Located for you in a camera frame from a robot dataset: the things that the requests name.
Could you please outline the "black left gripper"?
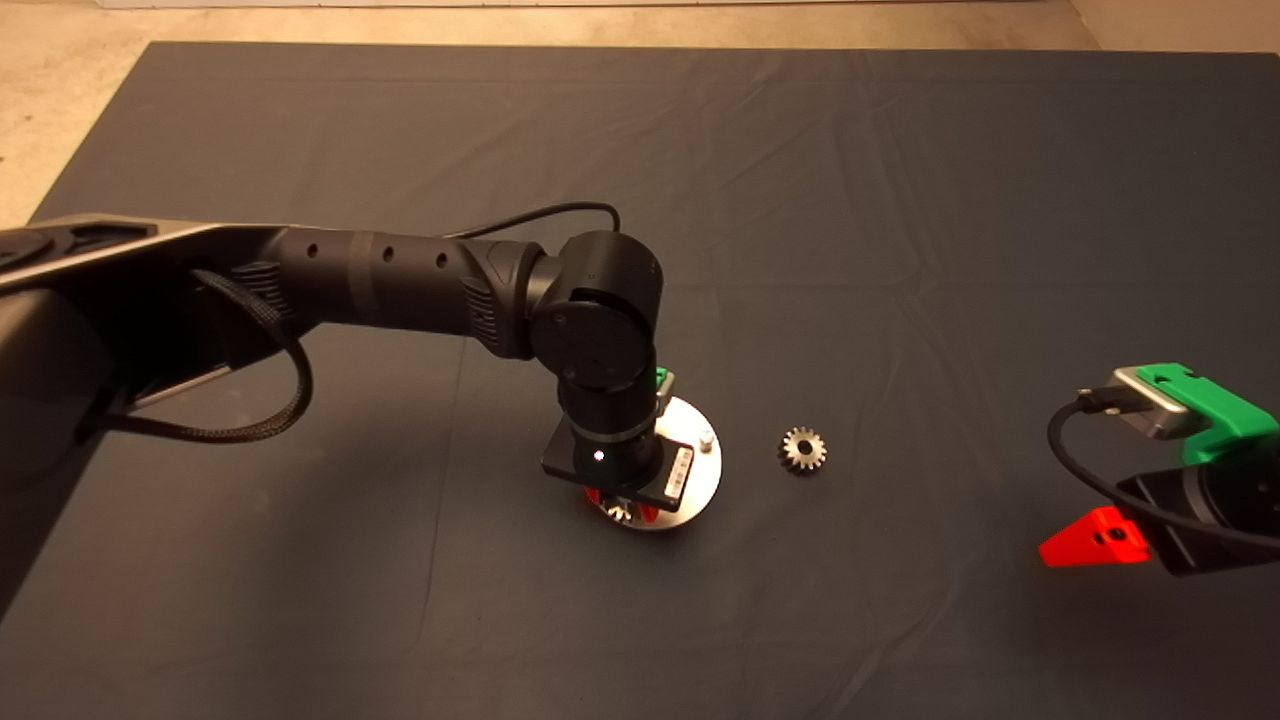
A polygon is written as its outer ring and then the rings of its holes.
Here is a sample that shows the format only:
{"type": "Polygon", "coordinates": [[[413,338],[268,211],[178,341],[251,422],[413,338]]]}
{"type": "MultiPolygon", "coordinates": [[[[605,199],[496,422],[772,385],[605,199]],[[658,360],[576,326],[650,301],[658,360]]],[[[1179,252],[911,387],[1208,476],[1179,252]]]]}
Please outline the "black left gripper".
{"type": "Polygon", "coordinates": [[[594,507],[605,498],[636,502],[641,524],[676,511],[692,470],[694,450],[644,428],[625,439],[598,439],[562,420],[541,456],[545,474],[585,488],[594,507]]]}

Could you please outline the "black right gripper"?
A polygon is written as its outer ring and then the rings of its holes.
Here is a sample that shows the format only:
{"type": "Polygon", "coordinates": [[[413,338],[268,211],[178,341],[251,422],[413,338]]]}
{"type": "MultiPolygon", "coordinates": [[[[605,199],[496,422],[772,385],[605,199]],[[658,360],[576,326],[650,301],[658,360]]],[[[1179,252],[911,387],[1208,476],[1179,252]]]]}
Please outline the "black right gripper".
{"type": "MultiPolygon", "coordinates": [[[[1135,474],[1117,488],[1167,512],[1254,534],[1277,537],[1276,462],[1216,462],[1135,474]]],[[[1092,509],[1039,543],[1047,568],[1148,562],[1153,551],[1175,577],[1277,561],[1276,550],[1215,539],[1140,519],[1114,506],[1092,509]]]]}

